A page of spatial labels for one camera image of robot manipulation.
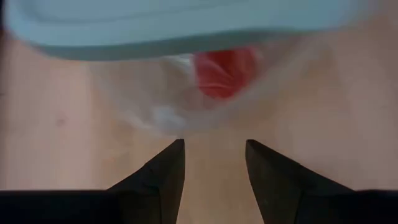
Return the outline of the clear plastic zip bag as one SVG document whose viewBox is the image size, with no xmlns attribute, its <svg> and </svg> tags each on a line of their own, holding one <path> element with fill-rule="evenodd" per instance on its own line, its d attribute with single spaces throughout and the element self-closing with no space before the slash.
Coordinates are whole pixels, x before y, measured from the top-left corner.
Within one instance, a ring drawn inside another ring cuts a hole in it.
<svg viewBox="0 0 398 224">
<path fill-rule="evenodd" d="M 176 89 L 166 97 L 167 102 L 154 107 L 154 123 L 159 129 L 170 132 L 198 129 L 214 124 L 219 117 L 228 113 L 239 95 L 260 75 L 264 56 L 258 50 L 255 51 L 258 62 L 257 76 L 239 93 L 225 100 L 211 98 L 199 89 L 193 66 L 194 54 L 167 58 L 167 65 L 175 68 L 176 74 L 182 78 L 177 81 Z"/>
</svg>

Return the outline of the teal container lid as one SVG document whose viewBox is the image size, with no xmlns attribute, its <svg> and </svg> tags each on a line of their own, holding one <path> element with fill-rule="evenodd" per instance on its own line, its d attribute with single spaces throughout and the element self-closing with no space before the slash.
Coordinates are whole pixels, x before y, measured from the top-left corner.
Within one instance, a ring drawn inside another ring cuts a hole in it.
<svg viewBox="0 0 398 224">
<path fill-rule="evenodd" d="M 230 49 L 335 29 L 372 0 L 5 0 L 13 35 L 54 57 L 124 60 Z"/>
</svg>

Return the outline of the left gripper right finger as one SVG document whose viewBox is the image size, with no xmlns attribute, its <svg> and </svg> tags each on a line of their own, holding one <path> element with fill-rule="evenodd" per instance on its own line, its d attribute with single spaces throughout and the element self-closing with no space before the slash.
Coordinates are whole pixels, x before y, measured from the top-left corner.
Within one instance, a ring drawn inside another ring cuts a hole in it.
<svg viewBox="0 0 398 224">
<path fill-rule="evenodd" d="M 308 195 L 325 197 L 353 191 L 253 139 L 246 141 L 245 158 L 265 224 L 296 224 L 300 203 Z"/>
</svg>

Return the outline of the red elastic bandage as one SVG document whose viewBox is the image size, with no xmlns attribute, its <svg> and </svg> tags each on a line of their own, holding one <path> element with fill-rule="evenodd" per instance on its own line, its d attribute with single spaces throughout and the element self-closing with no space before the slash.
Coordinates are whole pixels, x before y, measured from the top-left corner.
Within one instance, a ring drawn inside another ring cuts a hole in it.
<svg viewBox="0 0 398 224">
<path fill-rule="evenodd" d="M 197 53 L 193 66 L 199 89 L 225 100 L 239 93 L 257 76 L 258 62 L 252 47 Z"/>
</svg>

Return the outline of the clear plastic container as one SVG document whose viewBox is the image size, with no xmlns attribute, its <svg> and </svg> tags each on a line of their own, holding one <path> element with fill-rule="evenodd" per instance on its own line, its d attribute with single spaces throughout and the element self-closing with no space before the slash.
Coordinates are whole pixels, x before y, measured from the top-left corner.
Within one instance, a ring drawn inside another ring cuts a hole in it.
<svg viewBox="0 0 398 224">
<path fill-rule="evenodd" d="M 182 78 L 176 74 L 176 69 L 167 65 L 166 59 L 181 55 L 169 55 L 159 58 L 147 58 L 139 60 L 120 60 L 110 62 L 96 62 L 91 65 L 94 79 L 104 95 L 110 99 L 119 113 L 121 119 L 137 128 L 147 129 L 156 133 L 183 135 L 187 132 L 208 129 L 216 126 L 226 119 L 229 114 L 245 101 L 249 89 L 256 81 L 260 80 L 270 68 L 273 59 L 267 55 L 265 48 L 252 47 L 264 56 L 262 71 L 258 78 L 239 95 L 235 104 L 228 113 L 219 117 L 214 124 L 208 124 L 202 128 L 189 129 L 181 132 L 170 132 L 159 129 L 154 123 L 154 107 L 167 102 L 177 87 L 177 81 Z"/>
</svg>

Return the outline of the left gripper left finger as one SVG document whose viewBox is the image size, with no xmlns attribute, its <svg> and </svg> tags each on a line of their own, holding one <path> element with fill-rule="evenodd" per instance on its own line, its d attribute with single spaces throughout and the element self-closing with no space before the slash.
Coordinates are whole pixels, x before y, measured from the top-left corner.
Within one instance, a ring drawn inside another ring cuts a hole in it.
<svg viewBox="0 0 398 224">
<path fill-rule="evenodd" d="M 185 181 L 185 142 L 177 139 L 108 190 L 124 224 L 176 224 Z"/>
</svg>

